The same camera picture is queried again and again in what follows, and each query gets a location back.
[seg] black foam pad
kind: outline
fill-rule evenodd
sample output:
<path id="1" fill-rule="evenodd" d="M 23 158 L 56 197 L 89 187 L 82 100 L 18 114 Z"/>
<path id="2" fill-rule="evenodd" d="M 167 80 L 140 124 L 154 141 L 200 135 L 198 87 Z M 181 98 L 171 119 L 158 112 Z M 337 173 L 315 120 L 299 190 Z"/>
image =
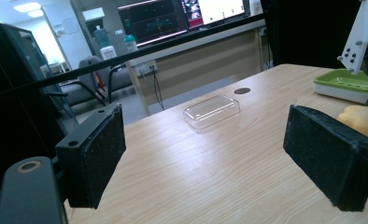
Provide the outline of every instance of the black foam pad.
<path id="1" fill-rule="evenodd" d="M 290 107 L 286 152 L 342 211 L 367 200 L 368 137 L 312 108 Z"/>
<path id="2" fill-rule="evenodd" d="M 95 112 L 56 146 L 70 206 L 97 208 L 125 149 L 121 105 Z"/>

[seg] ceiling light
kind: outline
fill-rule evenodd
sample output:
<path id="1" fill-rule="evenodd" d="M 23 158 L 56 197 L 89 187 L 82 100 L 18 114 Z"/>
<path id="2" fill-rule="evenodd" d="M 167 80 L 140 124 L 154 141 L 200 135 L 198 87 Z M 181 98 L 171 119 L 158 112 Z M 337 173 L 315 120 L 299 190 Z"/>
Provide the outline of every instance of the ceiling light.
<path id="1" fill-rule="evenodd" d="M 44 16 L 44 12 L 42 10 L 31 11 L 27 14 L 34 18 Z"/>
<path id="2" fill-rule="evenodd" d="M 24 5 L 15 6 L 14 8 L 19 12 L 28 12 L 38 10 L 41 8 L 41 6 L 38 3 L 28 3 Z"/>

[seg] screw hole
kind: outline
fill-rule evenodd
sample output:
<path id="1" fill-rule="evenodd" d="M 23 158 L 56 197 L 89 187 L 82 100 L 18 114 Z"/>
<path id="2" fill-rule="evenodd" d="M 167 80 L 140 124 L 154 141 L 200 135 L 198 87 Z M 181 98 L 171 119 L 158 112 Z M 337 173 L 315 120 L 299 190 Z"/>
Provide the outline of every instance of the screw hole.
<path id="1" fill-rule="evenodd" d="M 74 147 L 74 146 L 78 145 L 78 141 L 71 141 L 71 142 L 68 143 L 68 145 L 70 147 Z"/>
<path id="2" fill-rule="evenodd" d="M 16 169 L 16 172 L 20 174 L 30 173 L 33 170 L 36 170 L 40 165 L 41 165 L 41 161 L 28 161 L 25 164 L 20 165 Z"/>

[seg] desk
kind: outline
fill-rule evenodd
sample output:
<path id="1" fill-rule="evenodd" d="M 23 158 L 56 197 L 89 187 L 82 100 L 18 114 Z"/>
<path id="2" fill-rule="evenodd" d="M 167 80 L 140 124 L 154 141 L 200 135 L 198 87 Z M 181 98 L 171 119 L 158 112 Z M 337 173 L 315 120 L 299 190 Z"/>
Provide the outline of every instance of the desk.
<path id="1" fill-rule="evenodd" d="M 264 20 L 250 22 L 126 62 L 135 92 L 142 102 L 145 113 L 150 114 L 149 105 L 156 104 L 157 100 L 155 87 L 149 84 L 152 83 L 153 77 L 149 77 L 146 81 L 136 72 L 136 67 L 141 63 L 156 61 L 158 68 L 156 76 L 163 99 L 226 77 L 234 80 L 242 79 L 237 75 L 246 74 L 248 77 L 262 70 L 262 37 L 258 28 L 263 25 Z"/>
<path id="2" fill-rule="evenodd" d="M 352 105 L 314 93 L 327 71 L 280 65 L 127 125 L 99 208 L 66 206 L 70 223 L 368 223 L 368 202 L 361 213 L 339 211 L 282 146 L 290 105 L 334 118 Z M 241 112 L 195 132 L 183 110 L 218 94 Z"/>

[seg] electrical outlet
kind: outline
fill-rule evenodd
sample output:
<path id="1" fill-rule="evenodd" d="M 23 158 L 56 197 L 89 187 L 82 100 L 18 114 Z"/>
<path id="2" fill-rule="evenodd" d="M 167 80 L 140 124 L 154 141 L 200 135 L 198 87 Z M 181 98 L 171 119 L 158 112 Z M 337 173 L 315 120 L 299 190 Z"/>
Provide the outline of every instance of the electrical outlet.
<path id="1" fill-rule="evenodd" d="M 139 77 L 141 77 L 145 74 L 151 73 L 152 72 L 152 69 L 151 69 L 152 66 L 153 66 L 154 71 L 158 70 L 157 63 L 155 62 L 155 60 L 151 60 L 151 61 L 148 61 L 146 63 L 140 63 L 140 64 L 138 64 L 134 67 L 134 70 L 136 71 L 137 75 Z"/>

